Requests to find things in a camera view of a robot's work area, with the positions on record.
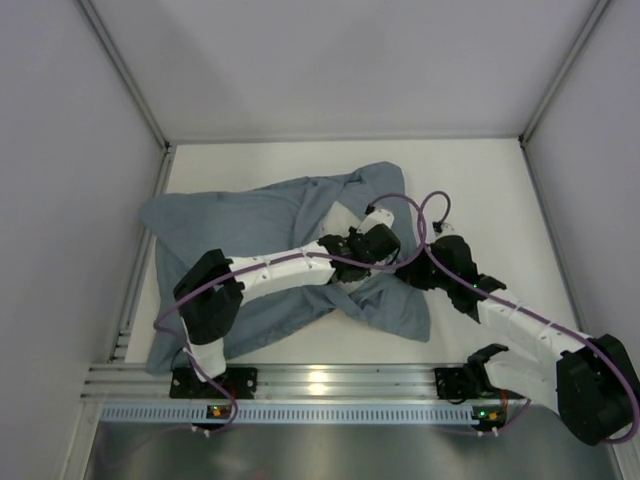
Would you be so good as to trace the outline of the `blue pillowcase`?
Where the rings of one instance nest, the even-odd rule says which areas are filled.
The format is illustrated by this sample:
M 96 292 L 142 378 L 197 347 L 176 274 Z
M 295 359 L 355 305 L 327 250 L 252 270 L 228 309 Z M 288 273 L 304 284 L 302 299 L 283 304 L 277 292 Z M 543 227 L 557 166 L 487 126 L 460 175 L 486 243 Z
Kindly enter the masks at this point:
M 390 162 L 328 177 L 300 177 L 246 192 L 166 194 L 146 202 L 139 218 L 156 237 L 155 265 L 161 308 L 201 256 L 220 249 L 248 257 L 286 251 L 320 238 L 319 224 L 338 201 L 361 221 L 370 201 L 390 210 L 401 243 L 399 258 L 416 249 L 413 218 L 401 200 L 405 180 Z M 327 360 L 314 340 L 337 341 L 346 354 L 358 351 L 350 333 L 380 336 L 392 343 L 430 339 L 431 318 L 424 294 L 391 273 L 375 272 L 354 295 L 331 286 L 275 293 L 241 308 L 224 341 L 229 360 Z

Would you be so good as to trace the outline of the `white pillow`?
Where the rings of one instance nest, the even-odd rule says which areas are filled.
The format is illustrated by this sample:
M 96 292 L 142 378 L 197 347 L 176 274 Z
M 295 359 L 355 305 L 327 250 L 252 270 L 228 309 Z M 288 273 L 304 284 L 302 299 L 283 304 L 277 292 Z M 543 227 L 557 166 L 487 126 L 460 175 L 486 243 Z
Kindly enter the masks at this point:
M 353 212 L 340 202 L 335 201 L 319 224 L 319 236 L 337 235 L 346 237 L 349 234 L 349 229 L 351 227 L 358 227 L 360 223 L 361 220 Z M 332 279 L 332 285 L 346 295 L 351 296 L 363 287 L 368 280 L 369 278 L 365 276 L 361 280 L 344 282 L 334 277 Z

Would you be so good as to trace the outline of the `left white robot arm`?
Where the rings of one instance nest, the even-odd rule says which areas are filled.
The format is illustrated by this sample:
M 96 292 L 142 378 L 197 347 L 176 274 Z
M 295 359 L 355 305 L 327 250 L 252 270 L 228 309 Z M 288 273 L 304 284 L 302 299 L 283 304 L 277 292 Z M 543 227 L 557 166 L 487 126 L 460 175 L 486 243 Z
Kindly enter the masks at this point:
M 264 256 L 205 253 L 173 290 L 196 378 L 209 382 L 225 372 L 224 337 L 244 304 L 297 287 L 363 280 L 399 250 L 391 228 L 377 223 Z

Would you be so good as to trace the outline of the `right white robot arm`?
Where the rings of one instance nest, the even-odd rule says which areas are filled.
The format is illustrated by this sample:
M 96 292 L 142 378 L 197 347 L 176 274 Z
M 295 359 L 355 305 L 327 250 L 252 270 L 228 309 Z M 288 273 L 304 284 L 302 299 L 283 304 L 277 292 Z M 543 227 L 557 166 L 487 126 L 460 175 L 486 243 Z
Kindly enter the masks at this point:
M 506 390 L 558 415 L 581 442 L 620 444 L 639 430 L 639 379 L 616 337 L 591 337 L 546 319 L 501 281 L 479 272 L 469 245 L 442 234 L 396 277 L 444 291 L 453 307 L 513 344 L 471 354 L 463 369 L 476 395 Z

